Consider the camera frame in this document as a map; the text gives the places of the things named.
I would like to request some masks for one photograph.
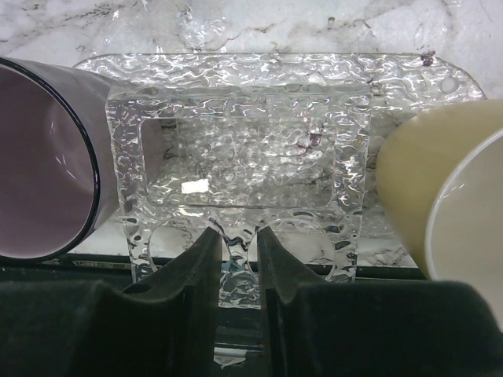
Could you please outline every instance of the mug rim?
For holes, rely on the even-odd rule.
[[[424,234],[424,256],[426,259],[426,266],[428,268],[428,275],[433,280],[441,280],[435,269],[435,263],[433,262],[433,250],[431,246],[431,239],[433,237],[433,225],[435,224],[435,219],[437,213],[439,212],[440,205],[442,204],[443,197],[446,191],[449,189],[451,183],[459,177],[461,172],[473,161],[473,159],[478,156],[484,149],[489,145],[493,144],[495,141],[503,137],[503,128],[496,131],[494,134],[490,135],[484,141],[476,145],[454,168],[454,170],[449,174],[447,179],[443,182],[439,193],[435,197],[433,207],[430,209],[428,215],[428,220],[426,223],[426,232]]]
[[[37,75],[35,72],[30,71],[29,69],[23,67],[22,65],[12,60],[9,60],[8,58],[0,57],[0,66],[2,65],[7,68],[13,69],[18,74],[35,82],[36,85],[40,86],[44,91],[46,91],[66,111],[66,113],[70,116],[73,123],[77,127],[77,130],[80,132],[80,135],[84,141],[84,145],[86,146],[86,150],[90,158],[91,169],[93,171],[94,187],[93,187],[93,199],[91,201],[90,211],[89,214],[87,215],[86,221],[83,223],[83,227],[70,242],[68,242],[64,247],[62,247],[57,251],[36,258],[13,258],[13,257],[7,257],[5,255],[0,255],[0,260],[8,262],[20,262],[20,263],[41,262],[69,252],[71,249],[75,248],[77,245],[79,245],[82,241],[86,239],[86,236],[89,234],[90,230],[93,228],[97,220],[97,212],[101,197],[100,171],[98,168],[96,153],[94,151],[89,134],[86,131],[86,127],[80,120],[79,116],[75,113],[72,106],[70,106],[70,104],[63,98],[63,96],[61,96],[59,92],[52,85],[50,85],[45,79]]]

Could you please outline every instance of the purple stain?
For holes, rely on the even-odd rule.
[[[434,60],[434,55],[436,54],[436,51],[433,49],[432,51],[427,51],[425,53],[422,53],[420,58],[421,61],[423,62],[423,66],[429,67],[430,65],[433,64]]]
[[[300,144],[297,144],[297,147],[301,151],[300,155],[298,155],[298,156],[305,155],[307,153],[307,150],[310,148],[310,147],[304,147],[303,145],[300,145]]]
[[[317,147],[321,143],[321,135],[319,134],[310,134],[309,136],[310,146]]]

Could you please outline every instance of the purple mug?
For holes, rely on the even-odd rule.
[[[112,85],[86,71],[0,57],[0,258],[53,258],[117,209],[105,114]],[[145,136],[155,140],[160,128]]]

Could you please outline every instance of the marble countertop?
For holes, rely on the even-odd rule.
[[[104,53],[434,50],[503,98],[501,14],[501,0],[0,0],[0,55],[71,66]],[[118,223],[93,238],[77,251],[126,253]],[[414,265],[394,240],[360,249],[361,265]]]

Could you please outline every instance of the cream mug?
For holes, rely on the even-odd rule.
[[[472,285],[503,328],[503,101],[422,112],[377,157],[381,203],[433,280]]]

